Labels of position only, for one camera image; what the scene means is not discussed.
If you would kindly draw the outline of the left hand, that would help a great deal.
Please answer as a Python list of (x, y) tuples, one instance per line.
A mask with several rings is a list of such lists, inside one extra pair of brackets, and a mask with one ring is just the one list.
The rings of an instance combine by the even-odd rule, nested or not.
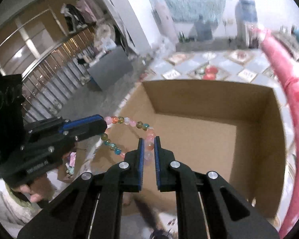
[(30, 194), (30, 201), (33, 203), (40, 202), (41, 200), (50, 200), (54, 194), (54, 188), (47, 174), (37, 177), (30, 185), (23, 184), (17, 188), (12, 188), (12, 190), (23, 194)]

